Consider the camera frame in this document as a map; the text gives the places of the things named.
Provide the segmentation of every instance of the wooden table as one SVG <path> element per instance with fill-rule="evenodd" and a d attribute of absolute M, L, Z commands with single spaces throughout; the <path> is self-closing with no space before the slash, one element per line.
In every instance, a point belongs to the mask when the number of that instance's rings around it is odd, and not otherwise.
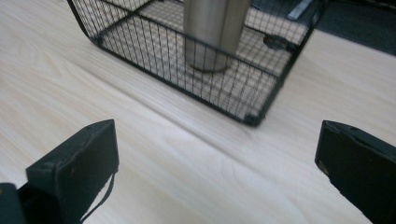
<path fill-rule="evenodd" d="M 120 171 L 86 223 L 369 223 L 314 163 L 324 119 L 396 145 L 396 58 L 315 31 L 259 128 L 103 52 L 65 0 L 0 2 L 0 181 L 116 121 Z"/>

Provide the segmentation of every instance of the wire basket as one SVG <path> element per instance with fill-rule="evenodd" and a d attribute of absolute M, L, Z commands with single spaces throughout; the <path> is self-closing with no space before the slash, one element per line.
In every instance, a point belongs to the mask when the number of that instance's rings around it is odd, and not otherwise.
<path fill-rule="evenodd" d="M 324 0 L 252 0 L 236 53 L 183 33 L 178 0 L 68 0 L 93 44 L 239 122 L 260 124 L 324 8 Z M 298 18 L 290 13 L 308 7 Z M 184 42 L 226 56 L 203 72 L 185 61 Z"/>

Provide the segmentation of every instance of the stainless steel cup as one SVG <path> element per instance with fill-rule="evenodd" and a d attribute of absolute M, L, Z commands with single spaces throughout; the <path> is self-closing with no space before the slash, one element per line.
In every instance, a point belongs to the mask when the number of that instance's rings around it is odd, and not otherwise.
<path fill-rule="evenodd" d="M 249 0 L 184 0 L 184 33 L 235 54 L 249 3 Z M 186 63 L 203 72 L 224 70 L 231 62 L 225 54 L 188 38 L 184 53 Z"/>

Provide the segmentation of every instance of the light wood surface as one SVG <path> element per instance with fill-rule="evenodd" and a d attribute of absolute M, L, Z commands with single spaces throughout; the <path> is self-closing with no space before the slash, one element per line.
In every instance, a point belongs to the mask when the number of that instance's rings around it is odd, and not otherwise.
<path fill-rule="evenodd" d="M 396 145 L 395 71 L 315 31 L 254 129 L 98 49 L 66 1 L 0 1 L 0 182 L 114 119 L 120 171 L 86 223 L 370 223 L 314 157 L 324 119 Z"/>

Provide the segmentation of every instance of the metal cylinder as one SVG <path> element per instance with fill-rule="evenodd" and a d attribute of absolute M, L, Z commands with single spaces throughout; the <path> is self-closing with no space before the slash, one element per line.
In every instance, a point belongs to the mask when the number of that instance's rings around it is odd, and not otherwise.
<path fill-rule="evenodd" d="M 249 0 L 184 0 L 184 33 L 235 54 L 249 3 Z M 231 61 L 225 54 L 188 38 L 184 53 L 186 63 L 203 72 L 224 70 Z"/>

